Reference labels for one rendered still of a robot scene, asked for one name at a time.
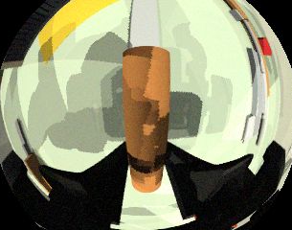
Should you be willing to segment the red block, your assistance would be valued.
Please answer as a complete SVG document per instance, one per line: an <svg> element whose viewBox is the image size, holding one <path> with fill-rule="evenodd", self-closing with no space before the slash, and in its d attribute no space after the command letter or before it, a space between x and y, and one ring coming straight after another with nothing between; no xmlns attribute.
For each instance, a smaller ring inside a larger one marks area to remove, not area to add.
<svg viewBox="0 0 292 230"><path fill-rule="evenodd" d="M265 37L258 37L258 41L259 41L259 45L261 47L261 51L263 51L264 56L265 55L269 55L269 57L271 57L272 55L272 50L271 47L269 47L269 43L267 42L267 38Z"/></svg>

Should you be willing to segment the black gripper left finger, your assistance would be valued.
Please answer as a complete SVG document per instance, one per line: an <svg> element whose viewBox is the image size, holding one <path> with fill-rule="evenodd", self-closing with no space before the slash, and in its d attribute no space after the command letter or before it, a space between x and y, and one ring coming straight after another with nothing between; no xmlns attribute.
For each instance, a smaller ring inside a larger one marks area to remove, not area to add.
<svg viewBox="0 0 292 230"><path fill-rule="evenodd" d="M66 172L47 165L38 169L51 188L92 204L112 225L119 225L129 169L126 141L85 172Z"/></svg>

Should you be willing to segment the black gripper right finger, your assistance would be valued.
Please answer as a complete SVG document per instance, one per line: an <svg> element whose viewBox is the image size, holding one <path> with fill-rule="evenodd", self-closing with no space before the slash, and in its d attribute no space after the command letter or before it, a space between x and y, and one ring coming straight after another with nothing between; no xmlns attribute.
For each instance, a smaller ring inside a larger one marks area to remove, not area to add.
<svg viewBox="0 0 292 230"><path fill-rule="evenodd" d="M168 141L165 168L181 218L194 218L194 212L213 196L219 185L249 168L253 156L252 153L246 153L233 161L210 164Z"/></svg>

